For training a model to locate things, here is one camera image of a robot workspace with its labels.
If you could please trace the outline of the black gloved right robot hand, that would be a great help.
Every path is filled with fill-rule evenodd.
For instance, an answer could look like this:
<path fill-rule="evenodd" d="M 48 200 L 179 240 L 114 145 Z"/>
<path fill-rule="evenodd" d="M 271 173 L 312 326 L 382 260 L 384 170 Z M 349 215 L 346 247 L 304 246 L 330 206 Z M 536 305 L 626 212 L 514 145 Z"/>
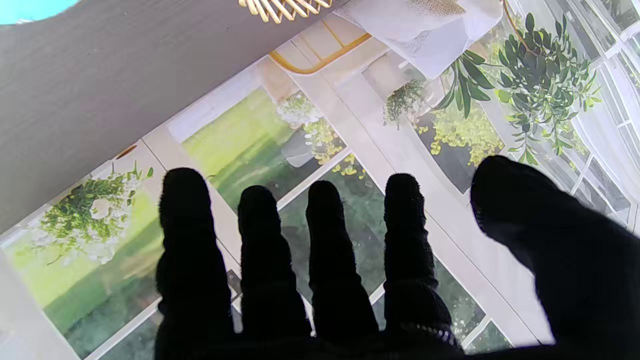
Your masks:
<path fill-rule="evenodd" d="M 477 167 L 470 203 L 478 228 L 534 276 L 555 340 L 473 355 L 483 360 L 637 360 L 639 239 L 562 191 L 544 173 L 501 155 Z M 310 320 L 272 193 L 242 192 L 242 332 L 234 330 L 226 265 L 210 192 L 198 171 L 166 173 L 158 205 L 156 360 L 466 359 L 437 293 L 425 198 L 416 179 L 393 174 L 384 198 L 384 316 L 377 319 L 345 223 L 338 189 L 308 190 Z"/>

